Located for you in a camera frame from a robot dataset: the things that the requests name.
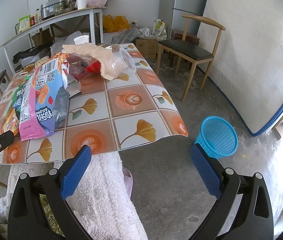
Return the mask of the wooden chair black seat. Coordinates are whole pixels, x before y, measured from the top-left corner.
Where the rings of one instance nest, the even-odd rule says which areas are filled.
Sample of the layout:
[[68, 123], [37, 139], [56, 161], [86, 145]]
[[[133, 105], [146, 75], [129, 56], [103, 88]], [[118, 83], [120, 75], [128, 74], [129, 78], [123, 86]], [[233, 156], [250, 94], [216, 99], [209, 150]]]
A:
[[[205, 16], [183, 14], [182, 17], [186, 19], [182, 39], [181, 40], [165, 40], [165, 41], [158, 42], [159, 53], [157, 56], [156, 74], [158, 75], [160, 72], [161, 57], [162, 57], [163, 50], [167, 50], [168, 52], [171, 52], [178, 56], [175, 73], [178, 73], [181, 59], [185, 59], [191, 62], [192, 67], [190, 69], [189, 77], [187, 79], [187, 84], [184, 88], [183, 95], [181, 98], [181, 101], [184, 101], [187, 96], [190, 85], [192, 83], [193, 76], [194, 76], [197, 65], [208, 63], [208, 66], [207, 66], [207, 69], [206, 69], [206, 72], [205, 72], [200, 88], [203, 88], [203, 86], [205, 85], [208, 74], [210, 72], [210, 68], [215, 59], [215, 55], [218, 49], [221, 34], [223, 31], [225, 31], [226, 28], [220, 23], [212, 20], [211, 18], [205, 17]], [[213, 51], [209, 52], [195, 44], [192, 44], [186, 41], [189, 20], [199, 21], [201, 23], [218, 28], [218, 34], [217, 34], [217, 37], [214, 43]]]

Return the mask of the cardboard box on floor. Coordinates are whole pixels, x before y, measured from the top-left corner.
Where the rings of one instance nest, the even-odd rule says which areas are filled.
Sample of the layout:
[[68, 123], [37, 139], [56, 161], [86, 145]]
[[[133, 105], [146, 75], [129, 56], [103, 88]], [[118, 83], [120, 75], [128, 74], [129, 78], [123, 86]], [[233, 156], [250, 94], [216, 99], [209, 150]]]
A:
[[157, 40], [145, 40], [137, 38], [135, 46], [145, 59], [155, 59], [157, 54]]

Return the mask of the white mattress blue edge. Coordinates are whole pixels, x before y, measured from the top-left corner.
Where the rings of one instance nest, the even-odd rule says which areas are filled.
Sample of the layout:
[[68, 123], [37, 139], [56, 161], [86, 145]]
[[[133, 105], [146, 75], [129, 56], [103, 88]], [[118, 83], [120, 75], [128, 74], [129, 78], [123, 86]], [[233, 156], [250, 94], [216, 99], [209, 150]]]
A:
[[258, 136], [283, 114], [283, 0], [207, 0], [224, 26], [209, 78]]

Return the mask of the steel pot with lid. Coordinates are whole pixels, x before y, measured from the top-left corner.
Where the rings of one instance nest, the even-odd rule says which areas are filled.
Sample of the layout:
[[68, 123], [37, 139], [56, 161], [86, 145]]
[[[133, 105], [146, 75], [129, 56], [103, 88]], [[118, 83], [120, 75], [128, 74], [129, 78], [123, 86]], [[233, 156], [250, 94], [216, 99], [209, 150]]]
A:
[[54, 17], [55, 12], [57, 12], [59, 9], [64, 9], [66, 4], [67, 0], [48, 0], [47, 2], [41, 4], [41, 19], [46, 20], [48, 18]]

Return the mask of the grey refrigerator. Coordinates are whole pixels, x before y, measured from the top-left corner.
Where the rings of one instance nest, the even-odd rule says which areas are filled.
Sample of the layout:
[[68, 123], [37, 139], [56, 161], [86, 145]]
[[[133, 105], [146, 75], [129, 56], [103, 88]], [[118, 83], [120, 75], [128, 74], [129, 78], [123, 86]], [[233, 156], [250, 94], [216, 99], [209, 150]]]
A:
[[160, 0], [158, 18], [165, 23], [167, 39], [172, 39], [172, 31], [183, 31], [186, 19], [183, 14], [202, 16], [207, 0]]

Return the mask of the yellow cracker packet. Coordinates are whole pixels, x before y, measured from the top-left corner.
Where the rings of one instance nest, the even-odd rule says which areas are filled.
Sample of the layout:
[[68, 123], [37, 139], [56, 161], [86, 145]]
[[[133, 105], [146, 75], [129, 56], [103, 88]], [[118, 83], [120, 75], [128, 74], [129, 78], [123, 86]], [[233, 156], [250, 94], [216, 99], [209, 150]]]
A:
[[16, 111], [11, 107], [5, 116], [5, 122], [3, 124], [3, 131], [11, 131], [14, 135], [19, 133], [19, 119], [17, 118]]

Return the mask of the red green noodle bag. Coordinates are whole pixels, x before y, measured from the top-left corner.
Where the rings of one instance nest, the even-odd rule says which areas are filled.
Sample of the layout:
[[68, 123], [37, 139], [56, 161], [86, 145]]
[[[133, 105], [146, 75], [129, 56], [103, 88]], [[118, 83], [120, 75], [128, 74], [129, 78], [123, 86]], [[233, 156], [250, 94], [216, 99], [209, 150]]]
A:
[[30, 89], [27, 83], [33, 80], [32, 76], [25, 77], [16, 89], [10, 108], [12, 109], [13, 116], [16, 120], [25, 122], [30, 120], [29, 113], [29, 94]]

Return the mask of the blue plastic trash basket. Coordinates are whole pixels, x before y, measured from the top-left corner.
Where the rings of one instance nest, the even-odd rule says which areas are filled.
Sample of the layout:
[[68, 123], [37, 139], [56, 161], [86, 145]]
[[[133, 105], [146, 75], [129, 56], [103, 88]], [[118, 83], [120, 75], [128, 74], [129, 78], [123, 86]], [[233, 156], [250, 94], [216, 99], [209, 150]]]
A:
[[199, 144], [209, 157], [220, 159], [231, 156], [238, 148], [238, 137], [233, 126], [218, 116], [206, 117], [194, 144]]

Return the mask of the pink slipper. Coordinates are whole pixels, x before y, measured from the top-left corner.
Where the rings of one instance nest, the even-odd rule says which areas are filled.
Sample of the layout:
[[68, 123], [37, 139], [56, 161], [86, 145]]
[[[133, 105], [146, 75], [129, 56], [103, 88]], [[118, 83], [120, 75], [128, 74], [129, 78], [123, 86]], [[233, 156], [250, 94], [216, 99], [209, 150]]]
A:
[[127, 168], [123, 167], [122, 172], [124, 174], [124, 184], [126, 187], [127, 194], [131, 198], [132, 189], [133, 189], [133, 176]]

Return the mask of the white metal shelf table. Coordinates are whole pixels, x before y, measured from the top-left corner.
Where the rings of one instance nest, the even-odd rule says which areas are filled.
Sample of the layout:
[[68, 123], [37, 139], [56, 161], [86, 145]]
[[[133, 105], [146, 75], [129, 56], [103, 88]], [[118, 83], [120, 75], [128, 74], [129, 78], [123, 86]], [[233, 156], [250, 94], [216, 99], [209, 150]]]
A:
[[24, 36], [29, 36], [29, 42], [30, 46], [32, 46], [32, 38], [31, 33], [39, 30], [41, 33], [43, 28], [49, 27], [50, 32], [53, 37], [55, 37], [54, 29], [58, 30], [59, 32], [63, 33], [63, 35], [69, 35], [68, 32], [61, 28], [57, 23], [69, 20], [76, 17], [82, 17], [80, 22], [74, 27], [73, 31], [79, 30], [79, 27], [81, 24], [86, 20], [86, 18], [89, 19], [89, 32], [90, 32], [90, 40], [93, 44], [97, 44], [96, 41], [96, 27], [99, 28], [99, 37], [100, 42], [103, 43], [103, 9], [106, 9], [106, 7], [97, 8], [97, 7], [88, 7], [80, 10], [73, 10], [70, 12], [66, 12], [64, 14], [60, 14], [57, 16], [54, 16], [52, 18], [49, 18], [47, 20], [44, 20], [40, 23], [37, 23], [30, 28], [26, 29], [25, 31], [22, 31], [21, 33], [15, 35], [13, 38], [9, 39], [7, 42], [3, 43], [0, 48], [3, 48], [5, 57], [7, 59], [10, 71], [14, 75], [16, 73], [16, 70], [14, 68], [13, 62], [11, 58], [8, 55], [7, 47], [11, 45], [12, 43], [19, 41]]

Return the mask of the clear plastic cup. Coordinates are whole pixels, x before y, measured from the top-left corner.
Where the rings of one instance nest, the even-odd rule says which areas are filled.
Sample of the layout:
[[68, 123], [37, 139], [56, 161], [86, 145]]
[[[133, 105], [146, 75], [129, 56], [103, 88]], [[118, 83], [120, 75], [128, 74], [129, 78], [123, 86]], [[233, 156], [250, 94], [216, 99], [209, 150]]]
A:
[[113, 56], [109, 62], [112, 74], [117, 77], [120, 74], [135, 73], [137, 67], [128, 51], [121, 48], [118, 44], [114, 44], [111, 47]]

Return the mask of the yellow plastic bag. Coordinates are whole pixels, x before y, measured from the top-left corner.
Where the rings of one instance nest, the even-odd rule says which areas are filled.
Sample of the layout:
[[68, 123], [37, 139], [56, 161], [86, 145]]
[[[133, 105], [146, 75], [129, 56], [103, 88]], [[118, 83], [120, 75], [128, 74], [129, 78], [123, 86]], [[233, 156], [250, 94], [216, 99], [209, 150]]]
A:
[[115, 33], [130, 29], [130, 25], [125, 16], [103, 15], [103, 31], [105, 33]]

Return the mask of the floral patterned tablecloth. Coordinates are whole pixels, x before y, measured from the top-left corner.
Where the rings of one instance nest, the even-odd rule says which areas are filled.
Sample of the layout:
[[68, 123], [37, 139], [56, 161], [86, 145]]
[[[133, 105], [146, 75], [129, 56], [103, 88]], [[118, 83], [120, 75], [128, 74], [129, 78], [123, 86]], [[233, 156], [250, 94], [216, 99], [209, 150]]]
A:
[[168, 91], [134, 44], [123, 44], [137, 70], [108, 81], [99, 74], [80, 79], [64, 124], [46, 138], [14, 143], [1, 164], [43, 163], [72, 158], [83, 145], [92, 154], [141, 146], [188, 131]]

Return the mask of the pink blue snack bag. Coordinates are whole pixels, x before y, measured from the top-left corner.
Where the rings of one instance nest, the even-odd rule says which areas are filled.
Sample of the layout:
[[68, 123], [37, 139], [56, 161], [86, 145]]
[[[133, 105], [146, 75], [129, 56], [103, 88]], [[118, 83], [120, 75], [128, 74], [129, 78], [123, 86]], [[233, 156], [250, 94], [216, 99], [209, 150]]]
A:
[[20, 108], [19, 134], [22, 141], [54, 134], [54, 105], [61, 88], [68, 84], [68, 54], [57, 53], [35, 67], [26, 83]]

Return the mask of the white paper cup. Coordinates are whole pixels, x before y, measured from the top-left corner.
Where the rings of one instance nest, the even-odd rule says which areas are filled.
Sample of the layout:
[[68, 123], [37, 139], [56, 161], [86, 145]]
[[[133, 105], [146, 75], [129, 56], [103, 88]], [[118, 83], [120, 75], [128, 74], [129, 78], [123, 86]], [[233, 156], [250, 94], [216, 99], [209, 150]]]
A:
[[76, 45], [89, 43], [89, 35], [81, 35], [81, 36], [74, 38], [74, 43]]

